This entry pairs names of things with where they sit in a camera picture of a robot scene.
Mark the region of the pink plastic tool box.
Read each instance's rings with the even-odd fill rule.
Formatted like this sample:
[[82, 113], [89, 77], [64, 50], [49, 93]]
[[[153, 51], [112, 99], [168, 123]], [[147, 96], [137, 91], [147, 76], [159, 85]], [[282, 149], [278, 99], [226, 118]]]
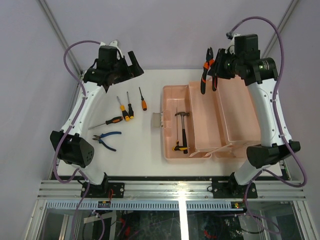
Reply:
[[[177, 140], [183, 145], [184, 117], [188, 154], [173, 151]], [[250, 93], [240, 77], [219, 79], [217, 91], [207, 81], [205, 94], [200, 83], [166, 85], [162, 89], [161, 111], [152, 116], [153, 126], [161, 128], [164, 158], [171, 163], [197, 163], [209, 158], [243, 159], [249, 146], [261, 142], [261, 132]]]

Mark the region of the claw hammer black handle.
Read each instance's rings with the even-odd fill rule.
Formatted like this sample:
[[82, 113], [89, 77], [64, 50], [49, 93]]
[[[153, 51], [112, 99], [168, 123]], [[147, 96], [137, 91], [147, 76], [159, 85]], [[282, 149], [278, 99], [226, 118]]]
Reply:
[[187, 142], [187, 135], [185, 129], [185, 117], [190, 115], [189, 112], [180, 111], [175, 114], [175, 116], [181, 117], [181, 127], [182, 127], [182, 145], [179, 145], [179, 141], [177, 141], [176, 146], [174, 147], [175, 151], [183, 151], [186, 155], [188, 154], [188, 142]]

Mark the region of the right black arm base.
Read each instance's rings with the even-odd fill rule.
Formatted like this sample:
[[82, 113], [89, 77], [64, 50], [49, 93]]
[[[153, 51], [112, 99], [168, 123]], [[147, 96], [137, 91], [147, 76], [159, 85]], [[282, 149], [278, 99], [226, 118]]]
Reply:
[[211, 192], [215, 199], [243, 199], [247, 187], [248, 184], [239, 185], [237, 183], [234, 172], [225, 181], [215, 178], [211, 181]]

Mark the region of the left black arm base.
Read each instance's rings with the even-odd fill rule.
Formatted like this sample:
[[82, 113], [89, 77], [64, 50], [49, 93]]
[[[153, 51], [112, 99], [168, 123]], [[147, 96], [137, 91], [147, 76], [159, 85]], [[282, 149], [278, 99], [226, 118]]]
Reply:
[[125, 191], [124, 182], [110, 182], [109, 176], [104, 174], [102, 183], [99, 185], [90, 184], [85, 198], [114, 199], [123, 198]]

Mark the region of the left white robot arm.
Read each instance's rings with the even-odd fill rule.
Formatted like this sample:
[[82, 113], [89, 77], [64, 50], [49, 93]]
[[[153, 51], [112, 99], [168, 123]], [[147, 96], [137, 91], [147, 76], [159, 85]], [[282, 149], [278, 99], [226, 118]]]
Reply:
[[109, 88], [144, 74], [133, 51], [128, 52], [131, 65], [119, 47], [119, 41], [98, 42], [98, 57], [93, 65], [75, 77], [80, 93], [75, 106], [59, 131], [52, 131], [50, 141], [54, 148], [53, 173], [63, 184], [71, 182], [76, 174], [84, 181], [83, 197], [112, 198], [115, 188], [108, 175], [94, 160], [95, 149], [86, 140], [94, 110]]

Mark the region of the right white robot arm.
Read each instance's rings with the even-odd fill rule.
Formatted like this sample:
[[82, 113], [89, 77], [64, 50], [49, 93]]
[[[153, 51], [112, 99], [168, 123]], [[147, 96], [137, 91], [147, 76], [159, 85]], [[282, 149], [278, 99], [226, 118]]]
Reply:
[[230, 43], [220, 48], [210, 65], [212, 90], [218, 89], [218, 80], [239, 76], [248, 88], [260, 127], [260, 144], [246, 149], [247, 160], [228, 180], [228, 192], [240, 197], [246, 186], [260, 172], [286, 159], [301, 149], [289, 133], [278, 97], [276, 84], [279, 75], [275, 61], [261, 58], [257, 34], [228, 34]]

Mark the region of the orange black pliers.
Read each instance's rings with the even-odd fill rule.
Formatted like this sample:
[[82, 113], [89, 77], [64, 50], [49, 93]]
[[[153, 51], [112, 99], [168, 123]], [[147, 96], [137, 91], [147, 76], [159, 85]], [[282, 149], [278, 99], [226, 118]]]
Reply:
[[[214, 64], [215, 64], [214, 52], [211, 47], [207, 49], [205, 58], [206, 58], [206, 61], [203, 65], [203, 72], [202, 72], [201, 81], [200, 81], [200, 92], [202, 95], [206, 93], [206, 82], [207, 82], [208, 72], [209, 70], [214, 69]], [[218, 77], [215, 76], [213, 73], [211, 73], [210, 75], [212, 76], [212, 90], [216, 91], [218, 88]]]

